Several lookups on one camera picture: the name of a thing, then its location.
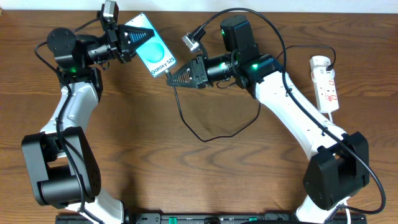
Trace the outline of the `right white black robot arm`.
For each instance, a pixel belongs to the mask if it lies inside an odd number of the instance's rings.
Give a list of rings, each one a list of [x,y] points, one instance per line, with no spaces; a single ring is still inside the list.
[[[309,163],[303,178],[307,196],[296,210],[300,222],[328,223],[346,208],[346,201],[368,185],[369,145],[361,133],[348,134],[324,117],[297,87],[285,63],[261,54],[244,15],[220,24],[226,53],[197,55],[174,74],[167,84],[174,88],[206,88],[233,78],[261,105],[268,107],[292,133]]]

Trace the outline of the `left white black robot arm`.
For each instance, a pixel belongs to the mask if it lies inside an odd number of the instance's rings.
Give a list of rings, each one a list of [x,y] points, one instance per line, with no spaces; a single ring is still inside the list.
[[[49,122],[23,138],[21,149],[39,205],[77,212],[92,223],[129,223],[124,204],[101,186],[85,132],[103,92],[101,71],[113,59],[130,62],[155,31],[119,24],[114,12],[99,12],[96,18],[104,31],[101,37],[64,27],[48,34],[45,45],[57,63],[53,71],[61,99]]]

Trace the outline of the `blue screen Galaxy smartphone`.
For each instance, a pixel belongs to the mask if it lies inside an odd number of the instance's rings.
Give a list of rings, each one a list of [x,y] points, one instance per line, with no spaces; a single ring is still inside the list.
[[[136,53],[153,77],[158,77],[177,63],[176,58],[143,12],[127,22],[126,25],[154,31],[154,36],[136,50]]]

